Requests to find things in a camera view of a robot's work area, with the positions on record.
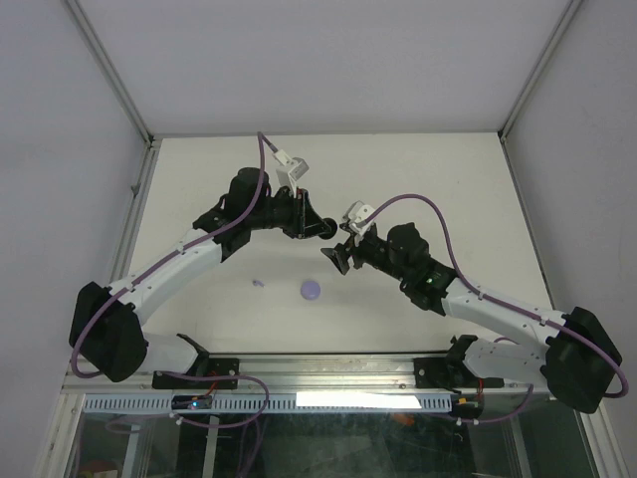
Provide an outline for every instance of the black clamp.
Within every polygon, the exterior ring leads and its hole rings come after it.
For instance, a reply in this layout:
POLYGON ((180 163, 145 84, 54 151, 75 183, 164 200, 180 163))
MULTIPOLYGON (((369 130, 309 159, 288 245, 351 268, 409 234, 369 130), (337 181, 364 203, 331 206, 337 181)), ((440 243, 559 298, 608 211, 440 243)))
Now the black clamp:
MULTIPOLYGON (((244 167, 230 183, 227 194, 194 223, 194 229, 208 233, 237 219, 250 204, 259 182, 259 169, 244 167)), ((222 246, 222 262, 250 241, 253 230, 280 228, 293 239, 308 239, 318 236, 331 239, 338 230, 336 221, 321 218, 310 203, 310 194, 298 189, 292 194, 286 186, 272 196, 270 179, 264 172, 259 197, 253 210, 241 223, 214 238, 222 246)))
MULTIPOLYGON (((458 388, 478 388, 480 378, 473 375, 464 365, 466 351, 478 338, 460 336, 452 340, 452 345, 444 357, 415 358, 414 376, 416 388, 444 388, 460 394, 458 388)), ((483 388, 502 388, 505 381, 501 378, 482 378, 483 388)))
MULTIPOLYGON (((340 227, 348 230, 347 224, 340 227)), ((458 275, 431 257, 429 243, 420 237, 413 222, 392 227, 386 241, 378 237, 375 224, 358 245, 355 238, 356 234, 352 233, 344 244, 321 249, 342 275, 349 271, 349 258, 353 260, 354 269, 369 264, 399 280, 400 291, 416 307, 445 315, 442 299, 458 275)))

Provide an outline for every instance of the white panel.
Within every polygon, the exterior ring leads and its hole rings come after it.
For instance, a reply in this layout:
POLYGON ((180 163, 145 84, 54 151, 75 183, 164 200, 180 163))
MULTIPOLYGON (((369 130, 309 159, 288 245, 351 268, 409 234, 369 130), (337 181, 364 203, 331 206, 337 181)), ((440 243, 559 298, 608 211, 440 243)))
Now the white panel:
MULTIPOLYGON (((637 383, 637 3, 584 4, 510 136, 555 303, 595 312, 637 383)), ((637 476, 635 391, 607 400, 637 476)))
POLYGON ((566 0, 82 0, 155 133, 496 130, 566 0))
MULTIPOLYGON (((512 297, 547 305, 547 296, 516 192, 494 133, 273 137, 310 171, 302 187, 323 216, 340 217, 356 199, 379 205, 420 192, 445 213, 465 272, 512 297)), ((141 266, 173 243, 228 190, 240 167, 257 165, 253 137, 166 139, 150 186, 132 258, 141 266)), ((269 169, 275 166, 269 159, 269 169)), ((416 222, 434 257, 448 263, 434 213, 404 201, 378 218, 380 234, 416 222)), ((400 352, 440 350, 453 335, 486 333, 464 321, 425 313, 399 283, 364 267, 340 276, 319 248, 345 238, 299 241, 279 230, 252 241, 169 299, 144 326, 185 333, 214 353, 400 352), (252 281, 265 287, 254 287, 252 281), (322 288, 301 297, 303 280, 322 288)))
POLYGON ((142 144, 62 2, 0 1, 0 72, 0 468, 25 477, 78 291, 108 278, 142 144))

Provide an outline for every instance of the glass panel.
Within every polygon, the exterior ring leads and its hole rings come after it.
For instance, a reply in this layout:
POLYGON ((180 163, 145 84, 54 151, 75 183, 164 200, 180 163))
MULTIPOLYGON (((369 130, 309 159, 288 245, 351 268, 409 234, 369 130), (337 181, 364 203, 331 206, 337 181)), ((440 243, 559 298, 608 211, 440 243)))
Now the glass panel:
MULTIPOLYGON (((490 414, 520 396, 490 396, 490 414)), ((189 415, 234 423, 248 415, 189 415)), ((519 420, 463 425, 422 413, 276 413, 208 430, 166 416, 83 415, 67 476, 251 478, 594 477, 576 415, 538 398, 519 420)))

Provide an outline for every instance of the black joint housing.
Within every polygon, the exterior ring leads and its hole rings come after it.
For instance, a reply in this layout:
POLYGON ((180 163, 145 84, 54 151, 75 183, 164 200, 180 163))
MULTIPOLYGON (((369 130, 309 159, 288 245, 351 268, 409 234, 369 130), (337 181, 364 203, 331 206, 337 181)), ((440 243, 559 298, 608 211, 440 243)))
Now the black joint housing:
MULTIPOLYGON (((248 209, 259 184, 259 169, 244 167, 230 182, 227 194, 219 203, 202 214, 192 227, 207 233, 214 232, 239 218, 248 209)), ((294 239, 318 236, 330 239, 337 231, 336 222, 321 218, 310 204, 310 195, 304 189, 293 192, 282 187, 272 196, 270 178, 264 172, 263 182, 254 208, 230 230, 214 237, 222 246, 222 262, 250 241, 253 230, 279 228, 294 239)))
MULTIPOLYGON (((563 318, 567 329, 589 339, 621 364, 619 351, 593 313, 575 307, 563 318)), ((546 364, 540 371, 550 392, 577 411, 594 413, 615 375, 613 368, 598 353, 564 332, 546 342, 546 364)))
POLYGON ((369 264, 399 280, 400 291, 416 307, 446 315, 442 299, 447 297, 447 287, 458 275, 429 255, 429 243, 420 237, 413 222, 392 227, 386 241, 378 237, 374 224, 357 246, 352 235, 345 244, 320 251, 341 274, 349 270, 349 258, 353 260, 354 269, 369 264))
MULTIPOLYGON (((80 333, 111 295, 95 282, 86 284, 78 294, 69 344, 74 347, 80 333)), ((146 357, 148 343, 132 304, 114 302, 84 340, 80 353, 111 381, 130 377, 146 357)))

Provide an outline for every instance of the purple ball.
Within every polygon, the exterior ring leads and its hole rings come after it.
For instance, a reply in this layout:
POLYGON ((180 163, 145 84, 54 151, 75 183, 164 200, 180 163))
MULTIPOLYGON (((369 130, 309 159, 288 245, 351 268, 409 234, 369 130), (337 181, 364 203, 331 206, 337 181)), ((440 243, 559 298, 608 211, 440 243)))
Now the purple ball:
POLYGON ((308 301, 313 301, 319 298, 320 285, 315 281, 305 281, 301 285, 301 295, 308 301))

